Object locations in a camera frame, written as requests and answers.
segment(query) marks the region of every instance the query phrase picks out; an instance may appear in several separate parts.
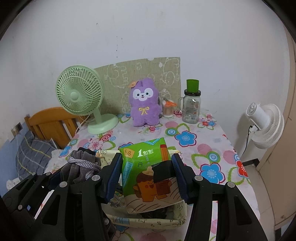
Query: cartoon character print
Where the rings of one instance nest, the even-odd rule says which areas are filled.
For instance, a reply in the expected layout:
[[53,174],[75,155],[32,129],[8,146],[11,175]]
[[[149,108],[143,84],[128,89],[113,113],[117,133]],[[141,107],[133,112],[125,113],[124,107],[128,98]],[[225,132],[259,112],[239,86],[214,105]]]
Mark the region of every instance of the cartoon character print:
[[[143,202],[153,202],[154,197],[157,199],[166,198],[170,193],[171,181],[164,180],[159,183],[154,183],[153,181],[153,170],[152,167],[148,167],[146,171],[140,172],[136,178],[137,184],[133,186],[134,192],[138,198],[142,198]],[[165,182],[168,187],[168,192],[163,192],[161,188],[157,188],[158,184],[163,185]]]

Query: yellow bow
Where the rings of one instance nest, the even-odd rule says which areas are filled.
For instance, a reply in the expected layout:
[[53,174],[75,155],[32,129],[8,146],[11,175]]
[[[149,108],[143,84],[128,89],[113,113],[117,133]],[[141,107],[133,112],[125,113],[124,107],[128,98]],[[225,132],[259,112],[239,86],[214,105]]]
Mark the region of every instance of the yellow bow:
[[146,110],[149,110],[149,109],[150,109],[149,106],[146,106],[145,108],[140,107],[140,108],[139,108],[139,111],[141,111],[141,112],[142,112],[141,115],[143,115],[144,112],[145,112],[145,114],[147,114]]

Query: table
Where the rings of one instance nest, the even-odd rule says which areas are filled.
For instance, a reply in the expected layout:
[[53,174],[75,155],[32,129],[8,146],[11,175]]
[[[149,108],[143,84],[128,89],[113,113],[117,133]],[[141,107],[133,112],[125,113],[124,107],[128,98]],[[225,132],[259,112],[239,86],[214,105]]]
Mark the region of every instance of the table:
[[[174,112],[172,118],[161,118],[156,126],[134,127],[130,114],[118,115],[119,124],[112,130],[91,135],[84,128],[80,130],[65,147],[60,157],[67,157],[79,147],[91,150],[117,150],[119,147],[132,145],[164,137],[168,149],[180,150],[183,162],[191,166],[194,172],[210,182],[224,185],[234,182],[250,204],[257,218],[260,217],[255,193],[248,174],[214,117],[205,110],[201,111],[198,124],[182,122],[182,113]],[[180,241],[184,240],[192,206],[187,209],[187,222],[174,230],[136,229],[116,226],[114,241]],[[217,203],[213,202],[210,241],[215,240],[217,227]]]

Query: fan base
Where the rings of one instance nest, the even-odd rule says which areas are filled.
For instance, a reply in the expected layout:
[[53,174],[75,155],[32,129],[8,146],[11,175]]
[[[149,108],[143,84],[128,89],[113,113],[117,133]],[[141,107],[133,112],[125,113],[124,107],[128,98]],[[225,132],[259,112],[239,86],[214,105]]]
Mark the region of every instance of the fan base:
[[102,115],[102,122],[97,124],[96,121],[89,123],[87,127],[87,131],[90,134],[101,134],[107,132],[117,126],[119,119],[116,115],[113,114],[103,114]]

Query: green packaged snack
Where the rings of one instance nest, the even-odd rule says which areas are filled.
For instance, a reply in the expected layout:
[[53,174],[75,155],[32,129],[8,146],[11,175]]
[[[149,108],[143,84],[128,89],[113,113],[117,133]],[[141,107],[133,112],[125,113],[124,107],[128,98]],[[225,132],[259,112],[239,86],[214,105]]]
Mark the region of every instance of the green packaged snack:
[[164,138],[119,148],[123,156],[122,187],[128,213],[143,213],[181,201],[176,177],[154,182],[152,167],[170,161]]

